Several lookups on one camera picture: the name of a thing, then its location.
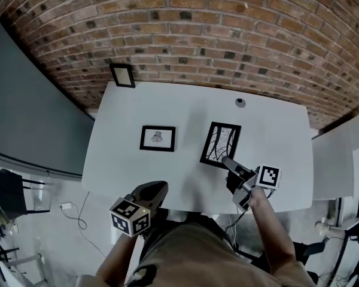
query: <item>fiducial marker cube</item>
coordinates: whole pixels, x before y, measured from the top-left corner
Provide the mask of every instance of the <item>fiducial marker cube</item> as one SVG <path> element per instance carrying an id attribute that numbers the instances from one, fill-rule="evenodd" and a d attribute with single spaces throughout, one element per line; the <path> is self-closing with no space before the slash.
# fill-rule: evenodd
<path id="1" fill-rule="evenodd" d="M 272 166 L 260 166 L 256 186 L 275 189 L 279 188 L 282 171 Z"/>
<path id="2" fill-rule="evenodd" d="M 130 237 L 150 227 L 150 210 L 136 203 L 118 198 L 109 211 L 113 226 Z"/>

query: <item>black picture frame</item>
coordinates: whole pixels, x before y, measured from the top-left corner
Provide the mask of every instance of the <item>black picture frame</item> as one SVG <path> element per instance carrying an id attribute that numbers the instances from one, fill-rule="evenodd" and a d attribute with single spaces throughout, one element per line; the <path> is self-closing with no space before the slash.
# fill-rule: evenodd
<path id="1" fill-rule="evenodd" d="M 213 135 L 214 127 L 221 127 L 221 128 L 225 127 L 228 129 L 236 130 L 236 133 L 234 135 L 233 142 L 232 142 L 232 147 L 230 149 L 230 153 L 228 154 L 228 158 L 231 158 L 231 159 L 234 159 L 235 151 L 236 151 L 236 148 L 238 145 L 239 134 L 241 133 L 242 127 L 237 126 L 235 124 L 227 124 L 227 123 L 219 123 L 219 122 L 212 122 L 210 125 L 208 137 L 206 138 L 205 146 L 203 147 L 202 155 L 201 155 L 201 158 L 199 161 L 203 164 L 208 164 L 208 165 L 212 165 L 212 166 L 215 166 L 218 168 L 227 169 L 227 167 L 223 163 L 207 159 L 207 152 L 208 152 L 208 148 L 209 148 L 211 138 Z"/>
<path id="2" fill-rule="evenodd" d="M 132 65 L 111 63 L 111 64 L 109 64 L 109 68 L 110 68 L 110 71 L 112 72 L 114 82 L 117 86 L 136 88 L 136 84 L 134 83 L 134 78 L 133 78 Z M 120 84 L 120 82 L 118 81 L 117 76 L 115 74 L 114 68 L 126 68 L 127 74 L 129 75 L 131 85 Z"/>
<path id="3" fill-rule="evenodd" d="M 146 130 L 164 130 L 164 131 L 172 131 L 172 139 L 170 148 L 160 148 L 156 146 L 145 146 L 145 131 Z M 150 151 L 164 151 L 164 152 L 174 152 L 174 143 L 175 143 L 175 127 L 162 127 L 162 126 L 143 126 L 141 133 L 141 141 L 139 144 L 140 150 L 150 150 Z"/>

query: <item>person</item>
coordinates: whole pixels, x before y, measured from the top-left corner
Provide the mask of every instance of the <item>person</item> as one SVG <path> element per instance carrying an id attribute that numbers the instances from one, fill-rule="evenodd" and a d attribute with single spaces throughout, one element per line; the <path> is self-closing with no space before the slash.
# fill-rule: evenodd
<path id="1" fill-rule="evenodd" d="M 215 221 L 193 215 L 183 223 L 163 221 L 150 231 L 140 263 L 126 285 L 315 286 L 303 264 L 296 260 L 293 242 L 261 187 L 251 191 L 249 205 L 258 225 L 270 274 L 239 258 Z M 121 235 L 96 276 L 79 277 L 76 286 L 124 286 L 135 243 L 136 237 Z"/>

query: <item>brick wall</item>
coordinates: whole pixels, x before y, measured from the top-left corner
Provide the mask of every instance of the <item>brick wall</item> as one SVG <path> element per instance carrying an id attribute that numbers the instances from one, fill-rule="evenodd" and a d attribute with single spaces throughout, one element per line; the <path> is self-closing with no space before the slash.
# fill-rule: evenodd
<path id="1" fill-rule="evenodd" d="M 359 0 L 0 0 L 0 20 L 87 108 L 121 62 L 305 105 L 316 129 L 359 112 Z"/>

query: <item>gray wall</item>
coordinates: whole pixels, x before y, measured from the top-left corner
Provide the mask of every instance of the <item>gray wall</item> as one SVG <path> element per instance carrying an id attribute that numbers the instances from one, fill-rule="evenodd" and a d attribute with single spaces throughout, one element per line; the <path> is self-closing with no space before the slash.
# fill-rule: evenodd
<path id="1" fill-rule="evenodd" d="M 37 70 L 0 24 L 0 153 L 81 175 L 93 122 Z"/>

